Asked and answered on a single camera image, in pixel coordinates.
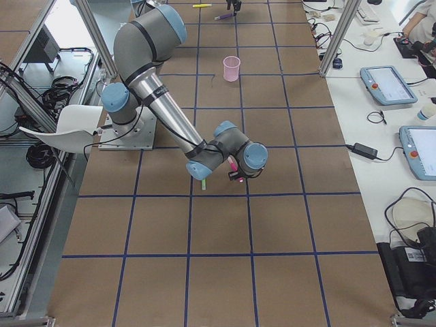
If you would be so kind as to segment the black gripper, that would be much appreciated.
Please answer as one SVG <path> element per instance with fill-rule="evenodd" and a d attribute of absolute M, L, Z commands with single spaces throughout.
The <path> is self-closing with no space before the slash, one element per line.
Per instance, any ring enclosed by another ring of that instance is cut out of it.
<path fill-rule="evenodd" d="M 227 3 L 227 10 L 233 9 L 233 10 L 240 10 L 242 1 L 241 0 L 226 0 Z"/>
<path fill-rule="evenodd" d="M 245 173 L 244 170 L 238 169 L 236 171 L 228 172 L 228 178 L 231 181 L 237 181 L 239 183 L 243 183 L 249 178 L 249 176 Z"/>

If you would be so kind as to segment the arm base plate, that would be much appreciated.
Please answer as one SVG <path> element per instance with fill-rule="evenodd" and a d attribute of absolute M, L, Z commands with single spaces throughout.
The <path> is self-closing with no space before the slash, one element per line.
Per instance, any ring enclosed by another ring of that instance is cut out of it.
<path fill-rule="evenodd" d="M 117 125 L 107 114 L 107 124 L 98 148 L 102 151 L 135 151 L 153 149 L 157 119 L 147 107 L 137 107 L 138 117 L 127 125 Z"/>

